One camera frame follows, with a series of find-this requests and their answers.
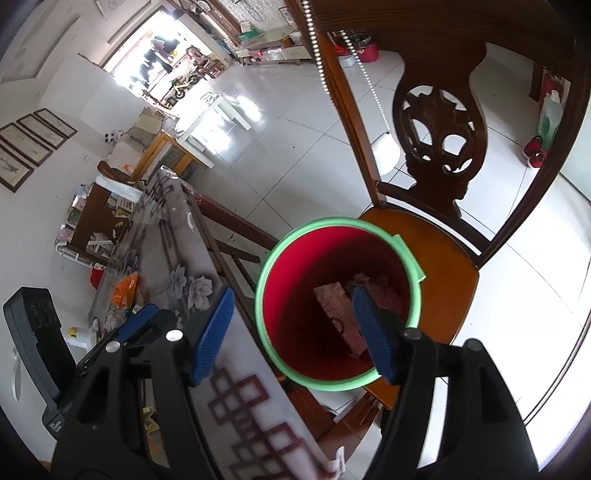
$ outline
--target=carved chair back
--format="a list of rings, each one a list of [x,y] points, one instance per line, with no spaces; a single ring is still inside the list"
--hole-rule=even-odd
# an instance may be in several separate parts
[[[298,24],[303,13],[290,8]],[[376,207],[400,208],[400,199],[445,224],[477,268],[482,267],[523,223],[550,187],[577,137],[591,92],[589,66],[574,39],[544,0],[310,0],[318,48],[331,97]],[[300,25],[312,51],[307,29]],[[398,52],[404,74],[392,105],[395,132],[416,184],[408,190],[381,181],[371,145],[345,75],[327,34],[366,31],[382,50]],[[457,200],[479,174],[487,127],[470,74],[494,43],[531,58],[571,82],[563,119],[547,160],[530,188],[492,240],[462,219]],[[416,87],[432,87],[416,93]],[[415,123],[429,131],[422,140]],[[461,137],[459,150],[448,139]]]

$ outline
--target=framed picture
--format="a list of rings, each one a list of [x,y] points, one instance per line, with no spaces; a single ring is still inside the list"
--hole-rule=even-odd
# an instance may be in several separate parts
[[[16,192],[33,169],[0,144],[0,183],[11,192]]]
[[[17,123],[19,127],[24,128],[31,135],[43,140],[46,144],[55,149],[60,148],[66,142],[64,137],[48,127],[45,123],[43,123],[31,113],[19,118]]]
[[[39,120],[41,120],[48,127],[59,133],[64,138],[72,138],[78,133],[78,130],[65,123],[61,118],[51,113],[47,108],[37,110],[36,112],[33,112],[33,115],[35,115]]]
[[[0,128],[0,139],[37,167],[53,153],[49,147],[41,145],[16,124],[8,124]]]

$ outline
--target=plastic bucket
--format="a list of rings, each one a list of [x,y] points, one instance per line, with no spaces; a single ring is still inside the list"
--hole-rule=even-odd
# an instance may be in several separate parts
[[[340,66],[343,68],[352,67],[355,65],[355,57],[349,55],[348,57],[338,57]]]
[[[358,50],[357,54],[363,63],[371,63],[379,58],[378,46],[372,43],[363,50]]]
[[[358,273],[387,276],[407,326],[418,325],[425,275],[399,235],[363,220],[325,218],[292,231],[271,252],[256,290],[256,327],[271,360],[293,381],[342,391],[379,377],[367,351],[349,356],[313,293],[321,285],[345,285]]]

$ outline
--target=green bucket rim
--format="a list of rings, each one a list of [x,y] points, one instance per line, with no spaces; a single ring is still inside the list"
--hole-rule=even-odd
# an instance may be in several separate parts
[[[407,327],[416,328],[418,326],[419,317],[421,315],[421,288],[419,283],[425,278],[425,273],[422,271],[412,252],[408,249],[400,235],[392,236],[373,223],[354,218],[328,217],[314,220],[313,222],[296,228],[295,230],[288,233],[287,236],[285,236],[283,240],[281,240],[271,251],[261,271],[261,276],[259,278],[255,294],[256,329],[258,331],[259,337],[261,338],[263,347],[265,348],[267,354],[275,366],[283,374],[291,378],[296,383],[299,383],[304,387],[314,388],[316,390],[343,391],[363,387],[364,385],[377,380],[380,377],[380,374],[375,367],[372,367],[370,370],[360,375],[351,378],[344,378],[342,380],[317,380],[307,377],[306,375],[302,375],[301,373],[289,367],[281,359],[279,354],[277,354],[277,351],[275,351],[275,348],[271,344],[269,335],[267,334],[262,309],[262,298],[265,291],[265,286],[267,285],[269,274],[271,273],[271,270],[279,256],[287,247],[289,247],[289,245],[291,245],[301,236],[313,232],[314,230],[330,226],[349,226],[365,230],[380,237],[397,253],[398,258],[401,260],[408,277],[410,305],[408,309],[408,320],[406,324]]]

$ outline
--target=plastic bottle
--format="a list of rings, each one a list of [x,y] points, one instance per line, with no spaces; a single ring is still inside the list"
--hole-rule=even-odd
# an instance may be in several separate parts
[[[68,328],[67,335],[64,335],[64,340],[68,345],[78,346],[90,352],[95,344],[93,337],[90,329],[71,327]]]
[[[536,135],[542,137],[542,151],[545,153],[550,149],[561,118],[562,105],[560,105],[560,95],[556,90],[552,90],[544,99],[540,121],[538,121],[538,128],[535,131]]]

